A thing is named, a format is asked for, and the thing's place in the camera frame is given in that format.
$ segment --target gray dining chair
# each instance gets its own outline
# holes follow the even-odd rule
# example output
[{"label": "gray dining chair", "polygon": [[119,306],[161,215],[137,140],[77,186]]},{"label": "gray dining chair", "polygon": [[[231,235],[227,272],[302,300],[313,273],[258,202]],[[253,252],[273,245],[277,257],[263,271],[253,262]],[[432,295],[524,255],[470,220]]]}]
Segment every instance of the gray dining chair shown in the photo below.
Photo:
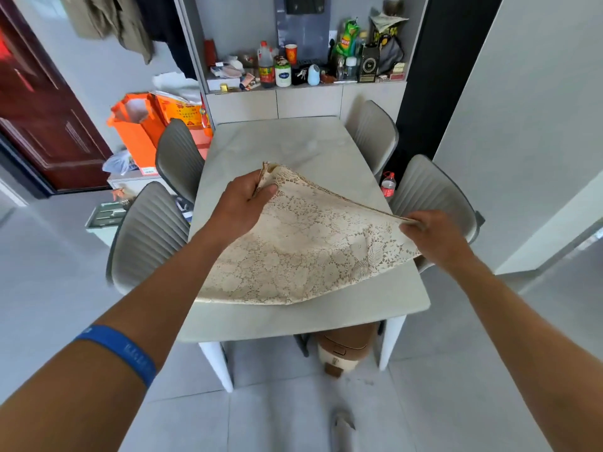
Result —
[{"label": "gray dining chair", "polygon": [[194,204],[204,165],[191,131],[180,119],[172,119],[157,144],[155,167],[159,175],[178,195]]},{"label": "gray dining chair", "polygon": [[385,163],[398,144],[396,124],[377,103],[367,100],[360,108],[357,126],[351,131],[354,142],[379,181]]},{"label": "gray dining chair", "polygon": [[188,241],[190,225],[159,182],[138,194],[113,239],[107,281],[123,295],[148,278]]},{"label": "gray dining chair", "polygon": [[[447,212],[470,244],[484,223],[456,183],[424,155],[415,155],[408,163],[389,207],[397,216],[433,209]],[[433,265],[422,256],[415,263],[419,272]]]}]

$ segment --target paper cup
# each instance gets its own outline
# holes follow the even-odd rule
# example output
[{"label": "paper cup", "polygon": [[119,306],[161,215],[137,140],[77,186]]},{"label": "paper cup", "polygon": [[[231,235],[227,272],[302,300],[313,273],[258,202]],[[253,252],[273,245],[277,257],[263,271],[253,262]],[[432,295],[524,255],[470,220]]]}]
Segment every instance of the paper cup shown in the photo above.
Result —
[{"label": "paper cup", "polygon": [[285,53],[291,65],[297,64],[297,45],[285,45]]}]

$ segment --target rubber bracelet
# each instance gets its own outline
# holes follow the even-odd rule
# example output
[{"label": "rubber bracelet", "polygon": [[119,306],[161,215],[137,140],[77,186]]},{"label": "rubber bracelet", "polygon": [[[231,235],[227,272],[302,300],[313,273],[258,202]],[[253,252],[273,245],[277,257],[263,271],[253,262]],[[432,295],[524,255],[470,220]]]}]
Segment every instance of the rubber bracelet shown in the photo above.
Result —
[{"label": "rubber bracelet", "polygon": [[110,326],[92,325],[82,331],[74,341],[79,339],[93,341],[109,349],[139,375],[147,388],[151,386],[157,375],[155,364],[145,351],[134,344],[130,338]]}]

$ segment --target wooden door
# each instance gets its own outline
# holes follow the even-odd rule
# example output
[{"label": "wooden door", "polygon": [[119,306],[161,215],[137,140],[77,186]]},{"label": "wooden door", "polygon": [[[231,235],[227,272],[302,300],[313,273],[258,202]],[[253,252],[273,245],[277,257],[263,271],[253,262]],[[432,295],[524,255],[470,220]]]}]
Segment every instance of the wooden door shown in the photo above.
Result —
[{"label": "wooden door", "polygon": [[109,147],[12,0],[0,0],[0,131],[57,191],[107,187]]}]

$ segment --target dining table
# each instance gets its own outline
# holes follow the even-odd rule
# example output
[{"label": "dining table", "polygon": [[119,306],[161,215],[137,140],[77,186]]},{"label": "dining table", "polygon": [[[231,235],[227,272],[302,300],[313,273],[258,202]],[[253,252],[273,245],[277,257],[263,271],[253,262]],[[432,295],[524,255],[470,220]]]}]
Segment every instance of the dining table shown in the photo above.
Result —
[{"label": "dining table", "polygon": [[[357,203],[391,213],[371,169],[337,117],[225,123],[215,129],[193,207],[189,240],[207,222],[235,177],[279,163]],[[178,341],[198,343],[224,389],[233,391],[222,343],[306,334],[386,320],[379,369],[408,314],[429,308],[413,260],[386,273],[301,303],[255,305],[196,300]]]}]

